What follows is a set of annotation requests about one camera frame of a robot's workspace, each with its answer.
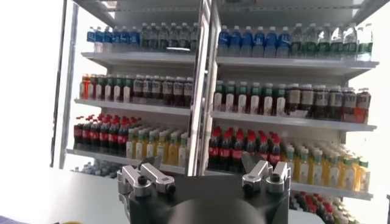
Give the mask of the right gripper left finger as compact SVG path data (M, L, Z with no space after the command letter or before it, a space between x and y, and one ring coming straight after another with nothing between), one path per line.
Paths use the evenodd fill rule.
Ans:
M154 164L160 165L162 157L146 158L137 168L131 165L122 167L117 171L118 193L136 197L148 197L152 193L152 187L162 194L175 193L176 183L171 176L165 175Z

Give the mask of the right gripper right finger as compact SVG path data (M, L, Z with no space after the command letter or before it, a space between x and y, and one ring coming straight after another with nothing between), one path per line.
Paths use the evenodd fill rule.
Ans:
M259 192L263 186L272 194L290 193L291 168L286 162L278 162L275 166L268 161L254 161L255 156L242 152L241 161L246 174L242 176L242 187L246 194Z

